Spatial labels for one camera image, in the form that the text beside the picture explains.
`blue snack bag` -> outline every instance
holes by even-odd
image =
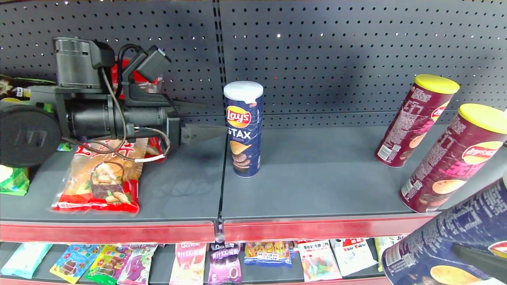
[[[40,242],[25,242],[19,245],[14,254],[2,267],[3,275],[16,275],[32,279],[33,273],[48,253],[52,244]]]
[[[245,245],[245,265],[292,268],[287,241],[249,242]]]

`lay's logo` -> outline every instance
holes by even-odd
[[[236,128],[245,128],[250,124],[252,120],[250,112],[245,111],[238,106],[227,107],[226,113],[227,122]]]
[[[431,113],[431,119],[436,122],[440,115],[444,112],[445,108],[447,107],[447,105],[449,104],[449,101],[445,102],[444,104],[442,104],[440,107],[436,108],[432,113]]]
[[[486,141],[474,146],[468,147],[461,155],[462,159],[468,164],[479,164],[490,159],[496,151],[502,146],[501,141]]]

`green snack bag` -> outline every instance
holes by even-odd
[[[0,193],[24,196],[30,186],[27,168],[0,165]]]

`barcode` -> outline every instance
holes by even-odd
[[[410,254],[404,255],[403,261],[405,261],[405,263],[407,264],[408,267],[415,264],[415,261]]]
[[[412,187],[414,187],[414,186],[412,185],[412,183],[410,183],[410,179],[409,179],[407,181],[407,183],[405,183],[405,185],[403,185],[403,187],[402,187],[403,197],[405,197],[408,194],[408,192],[410,191],[410,189],[412,189]]]
[[[382,145],[380,147],[380,150],[379,152],[377,153],[377,155],[382,158],[383,160],[387,160],[387,158],[389,157],[389,155],[391,154],[392,150],[390,150],[388,147]]]
[[[391,248],[385,251],[385,263],[387,266],[400,261],[402,256],[400,255],[400,243],[393,245]]]

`lay's stax can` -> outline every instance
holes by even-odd
[[[236,81],[224,87],[232,164],[240,177],[259,172],[263,93],[263,86],[252,81]]]
[[[379,262],[392,284],[479,284],[490,278],[452,251],[454,244],[507,258],[507,172],[443,211],[394,246]]]
[[[450,79],[416,76],[375,157],[387,166],[402,167],[458,90],[459,85]]]
[[[479,104],[463,104],[446,131],[400,190],[405,205],[433,212],[463,186],[507,139],[504,112]]]

